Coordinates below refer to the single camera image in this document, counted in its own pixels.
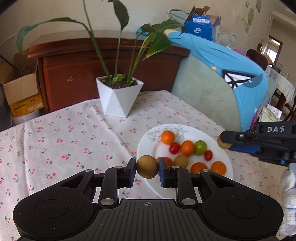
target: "wall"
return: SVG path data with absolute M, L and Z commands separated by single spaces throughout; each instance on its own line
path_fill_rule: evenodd
M 281 74 L 290 73 L 289 81 L 296 86 L 296 31 L 274 20 L 272 22 L 270 35 L 283 42 L 283 47 L 277 63 L 283 65 Z
M 269 25 L 268 16 L 274 11 L 274 1 L 277 0 L 262 0 L 261 13 L 255 8 L 257 1 L 260 0 L 122 0 L 130 14 L 130 23 L 125 31 L 135 31 L 145 23 L 154 24 L 165 20 L 166 12 L 170 8 L 189 12 L 193 5 L 206 5 L 211 7 L 210 14 L 222 17 L 221 31 L 238 36 L 237 48 L 245 53 L 249 48 L 256 48 L 262 38 L 265 39 Z M 112 3 L 107 0 L 86 0 L 86 4 L 93 29 L 119 29 Z M 254 8 L 255 16 L 247 34 L 244 20 L 247 19 L 251 7 Z M 65 16 L 86 22 L 82 1 L 18 0 L 0 16 L 0 53 L 12 59 L 13 53 L 17 52 L 14 36 L 21 27 Z M 74 23 L 48 23 L 30 33 L 24 41 L 24 47 L 40 35 L 73 30 L 83 30 L 83 27 Z

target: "white pot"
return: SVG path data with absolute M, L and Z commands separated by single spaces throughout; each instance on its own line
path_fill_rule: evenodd
M 126 118 L 144 83 L 133 78 L 137 85 L 113 90 L 101 82 L 105 78 L 96 78 L 104 115 Z

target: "red cherry tomato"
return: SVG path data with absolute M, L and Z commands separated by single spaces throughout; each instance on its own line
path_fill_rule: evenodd
M 169 152 L 172 154 L 177 154 L 180 150 L 181 146 L 178 142 L 173 142 L 169 147 Z
M 205 160 L 210 161 L 213 158 L 213 152 L 211 150 L 206 150 L 204 154 Z

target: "cherry print tablecloth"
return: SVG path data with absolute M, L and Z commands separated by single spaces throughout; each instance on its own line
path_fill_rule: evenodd
M 85 101 L 0 133 L 0 240 L 17 240 L 15 205 L 28 195 L 84 169 L 95 173 L 124 166 L 151 128 L 179 123 L 216 138 L 223 129 L 167 91 L 139 96 L 126 119 L 104 116 L 100 100 Z M 283 167 L 227 150 L 234 179 L 280 202 Z M 136 175 L 120 198 L 158 198 Z

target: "kiwi fruit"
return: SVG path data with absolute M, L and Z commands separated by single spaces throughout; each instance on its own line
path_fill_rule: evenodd
M 173 161 L 173 166 L 187 168 L 188 164 L 189 164 L 189 159 L 187 156 L 183 154 L 177 155 L 177 157 Z
M 222 149 L 229 149 L 232 146 L 232 144 L 225 143 L 221 140 L 221 134 L 217 137 L 217 143 Z
M 153 156 L 149 155 L 139 157 L 136 168 L 138 174 L 146 179 L 154 178 L 158 173 L 158 163 Z

